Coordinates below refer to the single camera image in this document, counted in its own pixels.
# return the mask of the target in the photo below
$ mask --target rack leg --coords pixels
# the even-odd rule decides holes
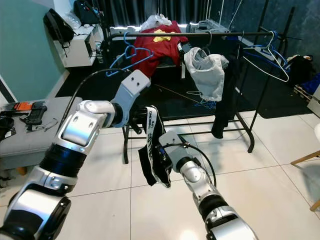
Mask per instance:
[[[129,126],[122,127],[122,133],[124,137],[123,143],[123,157],[124,157],[124,164],[129,163],[128,159],[128,137],[129,137]]]
[[[246,133],[249,136],[250,139],[250,146],[248,148],[248,153],[252,153],[254,147],[255,147],[255,137],[252,134],[252,131],[249,129],[248,125],[246,124],[246,122],[244,121],[244,119],[241,117],[241,115],[239,114],[239,112],[235,113],[236,117],[239,119],[240,123],[242,124],[243,128],[245,129]]]

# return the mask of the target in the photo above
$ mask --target white cabinet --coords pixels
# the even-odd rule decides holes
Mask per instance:
[[[64,43],[69,46],[65,49],[61,47],[59,41],[53,41],[59,57],[65,68],[91,66],[96,58],[96,42],[104,39],[101,27],[96,24],[83,30],[83,34],[74,36],[70,41]]]

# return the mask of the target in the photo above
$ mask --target blue fabric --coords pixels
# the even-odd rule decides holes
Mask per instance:
[[[317,90],[318,86],[320,84],[320,73],[317,73],[311,81],[307,81],[305,83],[302,83],[302,88],[308,93],[313,95],[315,91]]]

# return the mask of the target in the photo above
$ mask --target teal wall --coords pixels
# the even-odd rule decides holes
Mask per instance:
[[[0,75],[18,101],[45,98],[65,71],[43,24],[48,10],[31,0],[0,0]]]

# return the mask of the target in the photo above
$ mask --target dark curtain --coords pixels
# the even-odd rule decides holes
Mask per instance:
[[[205,20],[208,0],[101,0],[109,26],[140,26],[150,15],[163,14],[179,24]]]

